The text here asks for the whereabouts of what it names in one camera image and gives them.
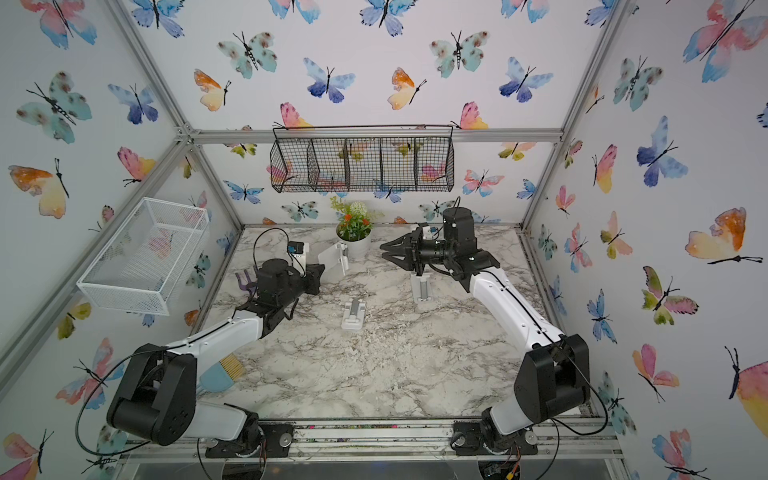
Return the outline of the grey folding phone stand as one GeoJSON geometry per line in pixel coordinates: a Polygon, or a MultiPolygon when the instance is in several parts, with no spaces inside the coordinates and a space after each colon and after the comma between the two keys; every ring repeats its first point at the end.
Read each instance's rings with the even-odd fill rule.
{"type": "Polygon", "coordinates": [[[432,300],[431,275],[428,273],[411,274],[412,297],[416,303],[432,300]]]}

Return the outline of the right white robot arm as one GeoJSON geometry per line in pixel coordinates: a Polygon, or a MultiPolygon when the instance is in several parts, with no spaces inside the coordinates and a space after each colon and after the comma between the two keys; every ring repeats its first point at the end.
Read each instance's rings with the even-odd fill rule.
{"type": "Polygon", "coordinates": [[[443,213],[443,237],[423,228],[380,246],[382,257],[418,276],[429,267],[457,281],[509,335],[521,364],[511,396],[484,413],[490,434],[505,437],[550,420],[591,399],[589,349],[579,335],[565,335],[512,285],[500,262],[478,246],[472,212],[443,213]]]}

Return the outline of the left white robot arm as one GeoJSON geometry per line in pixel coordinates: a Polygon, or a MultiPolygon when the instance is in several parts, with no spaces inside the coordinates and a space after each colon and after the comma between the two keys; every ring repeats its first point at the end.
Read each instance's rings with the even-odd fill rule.
{"type": "Polygon", "coordinates": [[[255,450],[257,414],[198,400],[199,381],[225,357],[291,319],[302,296],[319,293],[324,271],[322,264],[295,268],[284,259],[269,259],[256,271],[253,294],[230,318],[174,345],[138,348],[107,411],[107,424],[160,446],[215,439],[255,450]]]}

